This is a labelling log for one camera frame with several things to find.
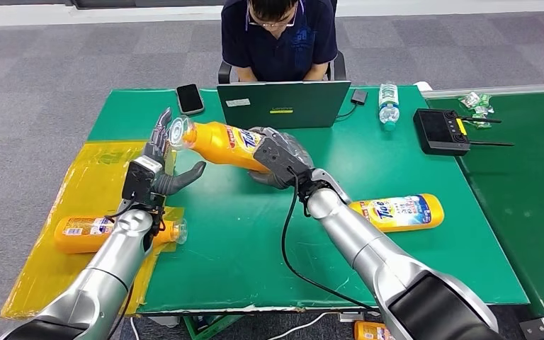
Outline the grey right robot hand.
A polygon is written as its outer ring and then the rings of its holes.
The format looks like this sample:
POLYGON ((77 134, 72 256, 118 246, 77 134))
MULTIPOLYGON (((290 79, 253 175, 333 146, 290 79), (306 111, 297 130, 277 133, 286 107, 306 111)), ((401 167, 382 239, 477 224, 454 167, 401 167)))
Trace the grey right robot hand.
POLYGON ((249 177, 255 182, 283 190, 295 183, 295 179, 292 176, 289 177, 288 168, 291 168, 294 174, 300 175, 305 172, 305 169, 315 167, 308 151, 294 136, 279 132, 272 127, 252 127, 248 131, 263 138, 265 151, 268 151, 268 147, 274 143, 271 148, 273 154, 265 156, 265 164, 268 164, 268 160, 272 160, 273 156, 277 158, 273 161, 271 170, 247 171, 249 177))

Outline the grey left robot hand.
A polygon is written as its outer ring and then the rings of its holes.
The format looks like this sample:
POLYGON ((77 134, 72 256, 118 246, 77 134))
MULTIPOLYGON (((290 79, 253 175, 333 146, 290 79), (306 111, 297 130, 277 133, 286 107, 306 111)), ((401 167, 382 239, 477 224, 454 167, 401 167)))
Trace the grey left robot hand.
POLYGON ((172 109, 166 108, 158 117, 150 139, 143 149, 143 155, 162 165, 160 174, 152 185, 152 191, 159 195, 171 196, 201 177, 205 162, 198 161, 191 169, 175 174, 176 150, 169 142, 168 124, 172 121, 172 109))

